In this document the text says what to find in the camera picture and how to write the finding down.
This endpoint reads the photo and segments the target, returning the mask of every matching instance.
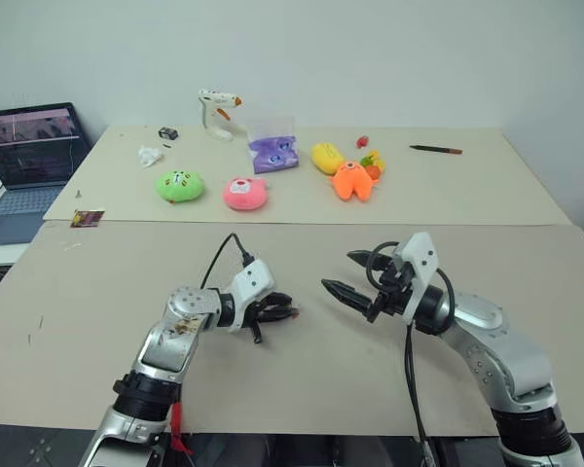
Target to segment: pink plush toy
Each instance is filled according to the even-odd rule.
[[[232,209],[250,211],[266,202],[266,180],[261,178],[235,178],[225,187],[223,200]]]

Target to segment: laptop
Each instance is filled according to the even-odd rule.
[[[0,245],[32,240],[90,150],[71,103],[0,111]]]

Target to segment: white glue gun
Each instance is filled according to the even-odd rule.
[[[223,141],[231,141],[234,136],[230,131],[222,128],[222,124],[231,121],[227,112],[223,109],[238,107],[242,101],[235,94],[229,92],[218,92],[216,90],[200,90],[199,101],[203,106],[202,118],[203,127],[207,132]]]

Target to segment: cardboard sheet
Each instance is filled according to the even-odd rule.
[[[420,230],[432,234],[458,290],[503,305],[512,325],[545,348],[569,429],[584,431],[584,235],[572,226],[46,223],[0,285],[0,423],[96,428],[169,292],[198,286],[234,231],[301,315],[264,325],[262,345],[248,330],[203,334],[184,385],[186,429],[413,435],[401,320],[366,322],[320,279],[371,293],[346,252]],[[228,248],[211,286],[239,269],[239,253]],[[428,433],[494,434],[464,362],[436,338],[417,333],[414,345]]]
[[[260,175],[271,185],[267,204],[235,212],[223,190],[236,177],[251,177],[246,139],[212,139],[200,126],[181,126],[175,141],[162,140],[156,126],[111,126],[46,214],[68,220],[74,211],[105,210],[115,221],[182,221],[307,224],[551,225],[566,215],[494,128],[301,128],[298,167]],[[370,136],[365,150],[355,141]],[[378,149],[386,163],[370,200],[339,200],[327,176],[310,160],[319,142],[336,144],[359,161]],[[463,150],[453,156],[416,151],[412,144]],[[141,145],[164,157],[142,168]],[[171,205],[154,190],[169,170],[194,170],[205,184],[201,198]]]

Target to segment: black pen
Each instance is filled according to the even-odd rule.
[[[420,146],[419,144],[409,147],[419,151],[432,151],[434,153],[463,154],[462,149],[437,148],[436,146]]]

